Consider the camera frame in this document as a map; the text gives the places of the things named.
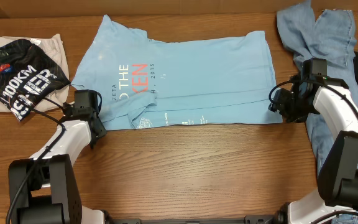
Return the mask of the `light blue t-shirt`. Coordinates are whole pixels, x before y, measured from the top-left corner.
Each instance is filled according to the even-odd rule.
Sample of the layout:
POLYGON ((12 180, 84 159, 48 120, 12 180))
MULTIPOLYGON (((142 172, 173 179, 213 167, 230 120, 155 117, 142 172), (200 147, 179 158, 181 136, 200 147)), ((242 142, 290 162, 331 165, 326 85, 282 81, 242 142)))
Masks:
POLYGON ((261 30, 162 42, 104 16, 71 84, 101 94, 108 130, 282 122, 268 109, 275 72, 261 30))

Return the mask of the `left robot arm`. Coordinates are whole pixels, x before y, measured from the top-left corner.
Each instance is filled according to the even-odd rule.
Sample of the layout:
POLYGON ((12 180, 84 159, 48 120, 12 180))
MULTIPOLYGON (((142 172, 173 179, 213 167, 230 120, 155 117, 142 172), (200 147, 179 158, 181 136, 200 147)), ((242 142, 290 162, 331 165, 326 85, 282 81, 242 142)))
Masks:
POLYGON ((10 206, 6 223, 111 223, 104 210, 84 207, 73 165, 86 147, 106 135, 99 112, 102 96, 78 90, 65 103, 55 134, 28 159, 13 161, 8 170, 10 206))

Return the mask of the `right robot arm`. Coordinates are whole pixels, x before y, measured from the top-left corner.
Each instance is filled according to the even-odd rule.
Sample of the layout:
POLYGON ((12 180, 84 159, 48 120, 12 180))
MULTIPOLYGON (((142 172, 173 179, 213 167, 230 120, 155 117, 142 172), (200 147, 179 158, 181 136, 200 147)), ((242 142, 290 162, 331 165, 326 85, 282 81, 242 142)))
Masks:
POLYGON ((317 189, 301 200, 286 203, 269 223, 326 223, 340 215, 358 217, 358 108, 349 87, 327 75, 327 62, 311 58, 299 74, 280 83, 268 98, 269 110, 285 121, 300 123, 309 114, 320 114, 335 142, 318 174, 317 189))

